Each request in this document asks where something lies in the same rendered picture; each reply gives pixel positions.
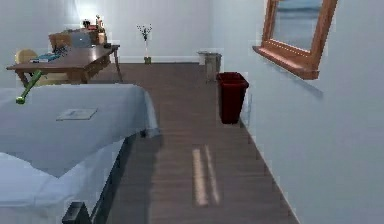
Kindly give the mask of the flat white book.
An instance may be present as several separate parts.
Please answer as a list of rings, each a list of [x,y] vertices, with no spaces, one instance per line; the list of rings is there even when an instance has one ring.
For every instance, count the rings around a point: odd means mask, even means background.
[[[60,113],[56,120],[89,120],[97,112],[97,109],[67,109]]]

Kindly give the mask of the teal book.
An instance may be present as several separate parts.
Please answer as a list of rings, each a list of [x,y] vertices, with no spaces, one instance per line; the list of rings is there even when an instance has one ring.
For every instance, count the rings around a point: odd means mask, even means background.
[[[56,60],[59,58],[59,55],[58,54],[54,54],[54,53],[47,53],[47,54],[44,54],[44,55],[39,55],[35,58],[32,58],[30,60],[31,63],[47,63],[47,62],[50,62],[50,61],[53,61],[53,60]]]

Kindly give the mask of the dark red bin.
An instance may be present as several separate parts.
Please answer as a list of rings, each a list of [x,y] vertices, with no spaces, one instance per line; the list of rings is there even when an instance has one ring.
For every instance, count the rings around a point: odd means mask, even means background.
[[[218,73],[216,80],[221,122],[237,124],[249,83],[238,72]]]

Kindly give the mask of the grey metal bin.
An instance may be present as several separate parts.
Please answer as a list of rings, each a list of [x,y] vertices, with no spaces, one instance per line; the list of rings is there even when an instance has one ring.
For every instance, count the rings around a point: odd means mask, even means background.
[[[220,72],[222,55],[210,51],[198,51],[197,54],[199,55],[199,64],[205,67],[206,81],[215,82],[216,75]]]

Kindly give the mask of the thin plant in vase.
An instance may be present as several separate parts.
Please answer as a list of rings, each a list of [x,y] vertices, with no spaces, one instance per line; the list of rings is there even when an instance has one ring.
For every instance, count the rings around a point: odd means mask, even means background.
[[[149,40],[150,33],[152,31],[152,25],[151,24],[149,24],[148,26],[137,25],[137,29],[141,33],[144,40],[144,45],[145,45],[144,63],[146,65],[149,65],[151,63],[151,57],[149,56],[149,53],[148,53],[148,40]]]

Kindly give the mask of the brown wooden desk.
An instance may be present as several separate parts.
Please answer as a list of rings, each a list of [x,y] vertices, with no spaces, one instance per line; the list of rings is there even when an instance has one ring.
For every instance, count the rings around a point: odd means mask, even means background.
[[[58,59],[43,63],[20,63],[7,67],[13,70],[23,85],[28,84],[27,73],[40,70],[44,75],[65,73],[71,83],[79,81],[86,84],[94,75],[105,69],[110,63],[110,55],[114,56],[114,63],[119,78],[122,78],[118,62],[119,45],[111,45],[105,48],[97,45],[92,48],[71,48],[66,54]]]

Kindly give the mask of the bed with white cover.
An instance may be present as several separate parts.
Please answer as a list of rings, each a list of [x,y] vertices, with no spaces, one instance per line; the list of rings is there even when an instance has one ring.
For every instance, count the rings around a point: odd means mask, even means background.
[[[70,204],[93,210],[134,136],[158,132],[148,92],[134,84],[0,89],[0,224],[61,224]],[[89,120],[57,121],[67,109]]]

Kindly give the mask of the wooden framed window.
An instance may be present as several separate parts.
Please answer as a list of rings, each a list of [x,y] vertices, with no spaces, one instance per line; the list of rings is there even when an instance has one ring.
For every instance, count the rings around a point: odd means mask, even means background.
[[[338,0],[266,0],[253,50],[303,80],[315,80]]]

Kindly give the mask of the brown wooden box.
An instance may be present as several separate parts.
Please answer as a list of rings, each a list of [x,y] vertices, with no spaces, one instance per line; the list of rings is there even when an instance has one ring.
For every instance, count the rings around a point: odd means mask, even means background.
[[[97,30],[88,30],[88,29],[77,29],[77,30],[71,30],[71,31],[65,30],[62,32],[48,35],[52,50],[56,50],[63,46],[73,47],[71,43],[71,34],[74,32],[87,33],[91,38],[91,43],[92,43],[91,47],[96,45],[103,45],[104,43],[107,42],[107,35],[105,33],[99,33]]]

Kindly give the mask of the yellow round chair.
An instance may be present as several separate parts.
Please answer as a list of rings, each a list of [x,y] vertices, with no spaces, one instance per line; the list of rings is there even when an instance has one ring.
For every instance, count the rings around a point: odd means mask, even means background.
[[[22,49],[16,52],[15,62],[17,64],[30,62],[32,59],[37,59],[38,55],[31,49]],[[60,85],[68,84],[69,80],[66,73],[47,73],[43,75],[37,82],[37,86],[44,85]]]

